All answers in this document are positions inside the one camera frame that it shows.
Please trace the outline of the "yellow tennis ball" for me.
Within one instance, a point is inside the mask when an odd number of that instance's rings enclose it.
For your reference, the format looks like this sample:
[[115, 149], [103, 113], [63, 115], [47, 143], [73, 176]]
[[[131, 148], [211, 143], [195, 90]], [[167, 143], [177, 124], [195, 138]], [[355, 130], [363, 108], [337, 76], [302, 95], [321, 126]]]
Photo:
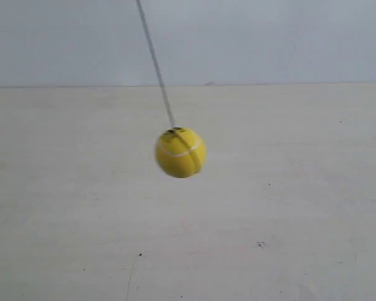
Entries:
[[207, 147], [202, 137], [192, 129], [174, 127], [158, 137], [154, 156], [158, 166], [167, 175], [188, 178], [203, 168]]

